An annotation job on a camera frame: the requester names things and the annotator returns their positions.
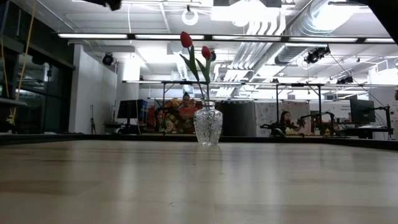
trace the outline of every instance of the table surface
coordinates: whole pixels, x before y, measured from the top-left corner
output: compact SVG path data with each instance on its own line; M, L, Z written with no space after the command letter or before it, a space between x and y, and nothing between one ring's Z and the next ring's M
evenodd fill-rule
M397 223L398 154L321 144L0 146L0 223Z

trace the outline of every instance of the tulip leaf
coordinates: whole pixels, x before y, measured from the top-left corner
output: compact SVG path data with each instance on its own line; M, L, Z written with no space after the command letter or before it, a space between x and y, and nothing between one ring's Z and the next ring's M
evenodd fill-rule
M181 56L181 58L184 59L185 64L188 66L188 68L193 73L193 76L195 76L195 78L199 82L199 75L198 75L197 65L195 64L195 61L193 61L193 65L192 65L191 61L189 61L186 57L184 57L182 54L180 54L180 56Z
M203 66L203 64L197 59L198 65L200 67L201 72L203 73L203 76L205 77L206 83L209 84L210 83L210 76L209 76L209 71L210 71L210 66L209 68L206 68L205 66Z

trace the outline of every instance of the red tulip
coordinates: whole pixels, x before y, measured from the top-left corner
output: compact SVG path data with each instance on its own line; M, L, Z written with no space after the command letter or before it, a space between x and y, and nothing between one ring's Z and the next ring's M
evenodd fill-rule
M206 60L209 60L211 58L210 49L208 47L206 47L206 46L203 46L201 48L201 54Z
M186 32L181 32L180 40L182 47L188 48L192 46L192 39Z

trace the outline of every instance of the person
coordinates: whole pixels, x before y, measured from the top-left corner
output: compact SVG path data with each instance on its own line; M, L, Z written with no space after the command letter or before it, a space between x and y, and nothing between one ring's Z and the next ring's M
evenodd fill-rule
M279 124L281 124L282 126L284 126L285 128L282 130L282 132L284 134L286 134L286 128L290 128L293 129L294 131L299 131L301 129L301 127L297 127L294 125L293 122L291 122L291 117L290 117L290 112L288 111L283 111L282 114L280 114L280 122Z
M193 114L197 111L191 105L191 98L188 93L184 93L182 97L182 107L178 110L182 119L182 132L185 134L193 134L195 128L193 126Z

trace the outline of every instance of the crystal vase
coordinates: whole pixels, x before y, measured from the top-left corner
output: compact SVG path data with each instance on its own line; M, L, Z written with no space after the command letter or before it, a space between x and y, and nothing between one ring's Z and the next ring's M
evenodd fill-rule
M193 122L199 144L202 146L218 144L223 129L223 114L214 108L213 102L209 102L208 106L204 106L202 110L196 111Z

